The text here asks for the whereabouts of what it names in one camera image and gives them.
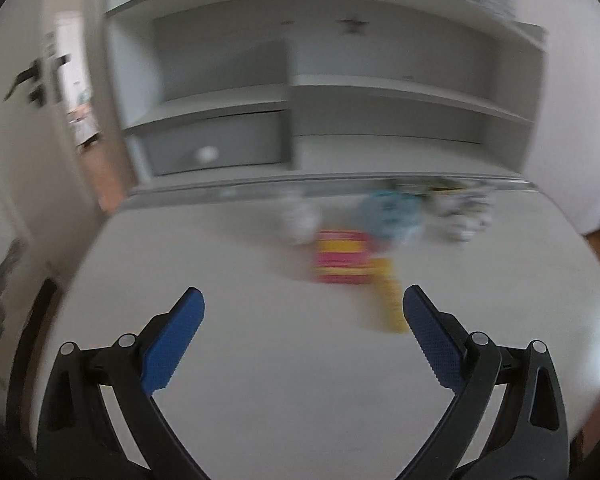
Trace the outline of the yellow tube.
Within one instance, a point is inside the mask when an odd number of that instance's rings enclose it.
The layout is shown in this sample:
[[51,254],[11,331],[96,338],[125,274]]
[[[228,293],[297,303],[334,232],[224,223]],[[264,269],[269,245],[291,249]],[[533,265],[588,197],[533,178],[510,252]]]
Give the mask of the yellow tube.
[[404,289],[396,278],[390,258],[373,258],[370,262],[387,330],[407,333],[410,330],[403,312]]

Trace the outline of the printed wrapper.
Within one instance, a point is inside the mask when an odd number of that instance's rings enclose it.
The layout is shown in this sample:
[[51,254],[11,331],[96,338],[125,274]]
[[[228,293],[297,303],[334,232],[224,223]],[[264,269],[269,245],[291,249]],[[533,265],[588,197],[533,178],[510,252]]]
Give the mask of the printed wrapper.
[[493,188],[434,190],[429,201],[432,212],[443,220],[446,236],[456,242],[468,242],[493,222]]

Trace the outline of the red yellow small box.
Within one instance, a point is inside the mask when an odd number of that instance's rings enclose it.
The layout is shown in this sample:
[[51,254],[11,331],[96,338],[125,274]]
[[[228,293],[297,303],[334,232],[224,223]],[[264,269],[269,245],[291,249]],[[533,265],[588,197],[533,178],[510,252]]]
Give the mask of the red yellow small box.
[[372,279],[372,253],[367,234],[355,230],[321,230],[314,254],[317,281],[366,284]]

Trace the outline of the white blue-trimmed cloth bundle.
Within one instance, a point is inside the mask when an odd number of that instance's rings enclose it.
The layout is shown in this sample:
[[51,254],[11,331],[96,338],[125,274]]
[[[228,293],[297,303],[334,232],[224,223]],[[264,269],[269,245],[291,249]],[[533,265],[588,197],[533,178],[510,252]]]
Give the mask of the white blue-trimmed cloth bundle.
[[376,191],[356,208],[356,222],[380,246],[406,244],[422,232],[422,199],[400,191]]

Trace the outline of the green carton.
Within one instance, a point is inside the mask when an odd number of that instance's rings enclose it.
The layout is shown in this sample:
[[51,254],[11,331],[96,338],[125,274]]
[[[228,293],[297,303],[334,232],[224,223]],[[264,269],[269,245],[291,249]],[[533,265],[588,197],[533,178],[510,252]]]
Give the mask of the green carton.
[[483,186],[480,183],[454,179],[425,179],[403,181],[399,190],[401,193],[419,197],[471,196],[482,193]]

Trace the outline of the white knotted plastic bag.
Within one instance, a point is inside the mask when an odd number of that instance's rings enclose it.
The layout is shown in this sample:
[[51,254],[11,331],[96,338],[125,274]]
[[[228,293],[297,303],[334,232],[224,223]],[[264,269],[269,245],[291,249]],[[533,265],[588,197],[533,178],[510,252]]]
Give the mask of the white knotted plastic bag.
[[321,229],[322,212],[301,193],[288,192],[280,198],[280,234],[291,245],[309,245]]

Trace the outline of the dark wooden chair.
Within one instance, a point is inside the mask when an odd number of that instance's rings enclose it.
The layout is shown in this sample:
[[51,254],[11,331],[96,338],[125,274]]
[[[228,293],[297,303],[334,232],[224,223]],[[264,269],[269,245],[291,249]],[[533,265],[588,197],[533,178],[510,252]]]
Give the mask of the dark wooden chair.
[[9,376],[5,429],[12,440],[30,440],[28,423],[32,411],[33,386],[50,324],[62,298],[62,289],[46,278],[33,301],[18,340]]

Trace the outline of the white round drawer knob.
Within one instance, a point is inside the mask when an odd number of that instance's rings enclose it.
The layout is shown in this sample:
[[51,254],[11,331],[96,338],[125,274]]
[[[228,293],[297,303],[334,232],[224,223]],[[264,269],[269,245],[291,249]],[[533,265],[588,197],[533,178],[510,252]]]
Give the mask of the white round drawer knob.
[[199,165],[213,164],[219,157],[220,150],[213,145],[203,146],[195,152],[195,159]]

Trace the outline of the grey drawer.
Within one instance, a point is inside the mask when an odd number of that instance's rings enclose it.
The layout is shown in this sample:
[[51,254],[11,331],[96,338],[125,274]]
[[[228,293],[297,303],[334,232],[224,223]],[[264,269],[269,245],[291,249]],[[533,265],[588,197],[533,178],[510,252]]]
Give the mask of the grey drawer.
[[[279,110],[190,122],[142,133],[140,142],[156,176],[281,164],[290,159],[289,114]],[[199,165],[195,152],[206,145],[216,146],[220,157],[213,164]]]

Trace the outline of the white door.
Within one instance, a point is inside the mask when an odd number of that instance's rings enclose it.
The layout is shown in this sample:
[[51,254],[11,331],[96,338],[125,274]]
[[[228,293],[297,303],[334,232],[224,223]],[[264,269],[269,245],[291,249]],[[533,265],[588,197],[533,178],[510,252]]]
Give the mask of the white door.
[[[61,0],[4,0],[0,6],[0,199],[15,229],[57,281],[78,270],[105,219],[76,154],[61,97],[55,13]],[[8,101],[16,76],[43,62],[46,104],[30,82]]]

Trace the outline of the grey white desk hutch shelf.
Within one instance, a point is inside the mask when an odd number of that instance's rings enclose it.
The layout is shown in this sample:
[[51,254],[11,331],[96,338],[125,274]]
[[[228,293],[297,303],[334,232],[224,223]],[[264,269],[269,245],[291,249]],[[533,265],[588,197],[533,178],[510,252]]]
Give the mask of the grey white desk hutch shelf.
[[[546,33],[468,0],[106,0],[105,26],[135,196],[524,173]],[[281,164],[156,176],[140,142],[279,110]]]

